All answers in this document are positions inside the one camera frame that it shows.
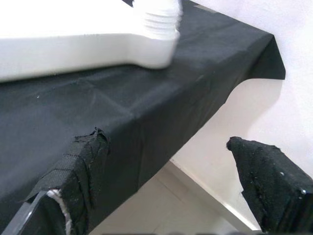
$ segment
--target black cloth cover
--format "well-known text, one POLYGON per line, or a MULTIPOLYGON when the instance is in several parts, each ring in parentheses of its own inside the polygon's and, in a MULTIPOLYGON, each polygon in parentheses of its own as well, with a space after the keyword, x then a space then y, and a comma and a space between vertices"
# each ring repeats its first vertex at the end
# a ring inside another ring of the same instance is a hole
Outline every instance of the black cloth cover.
POLYGON ((284 79, 272 34, 194 6, 183 1, 181 37, 167 69, 124 65, 0 84, 0 232, 75 136, 98 127, 111 142, 90 231, 156 174, 238 84, 284 79))
POLYGON ((242 192, 263 232, 313 232, 313 180, 274 145, 231 137, 242 192))

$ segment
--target white wall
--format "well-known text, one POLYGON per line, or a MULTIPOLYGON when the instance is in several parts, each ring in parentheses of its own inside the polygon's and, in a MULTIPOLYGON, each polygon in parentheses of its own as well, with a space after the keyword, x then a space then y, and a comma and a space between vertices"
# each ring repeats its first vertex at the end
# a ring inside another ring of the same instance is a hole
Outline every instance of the white wall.
POLYGON ((257 228, 225 145, 231 136, 274 144, 313 177, 313 1, 195 1, 273 33, 286 67, 285 81, 253 79, 239 85, 172 159, 257 228))

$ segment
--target white floor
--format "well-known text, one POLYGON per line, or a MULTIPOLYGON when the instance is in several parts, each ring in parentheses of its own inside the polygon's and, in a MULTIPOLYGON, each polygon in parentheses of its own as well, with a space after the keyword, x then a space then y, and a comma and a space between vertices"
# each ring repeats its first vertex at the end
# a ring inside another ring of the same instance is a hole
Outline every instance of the white floor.
POLYGON ((224 235, 234 231, 230 223, 163 168, 90 235, 173 232, 224 235))

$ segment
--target white plastic object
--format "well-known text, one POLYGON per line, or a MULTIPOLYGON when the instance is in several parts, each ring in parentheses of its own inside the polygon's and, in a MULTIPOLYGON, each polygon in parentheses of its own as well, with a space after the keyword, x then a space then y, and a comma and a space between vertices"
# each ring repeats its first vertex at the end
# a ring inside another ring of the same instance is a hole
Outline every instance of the white plastic object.
POLYGON ((0 1, 0 82, 118 64, 161 69, 180 0, 0 1))

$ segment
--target black tablecloth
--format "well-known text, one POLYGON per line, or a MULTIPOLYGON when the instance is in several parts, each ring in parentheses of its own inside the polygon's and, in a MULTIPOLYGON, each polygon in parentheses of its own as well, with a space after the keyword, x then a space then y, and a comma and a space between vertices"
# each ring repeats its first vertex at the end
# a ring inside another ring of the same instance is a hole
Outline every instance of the black tablecloth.
POLYGON ((274 36, 184 1, 172 65, 125 65, 0 85, 0 232, 75 136, 110 139, 94 228, 148 181, 249 78, 284 79, 274 36))

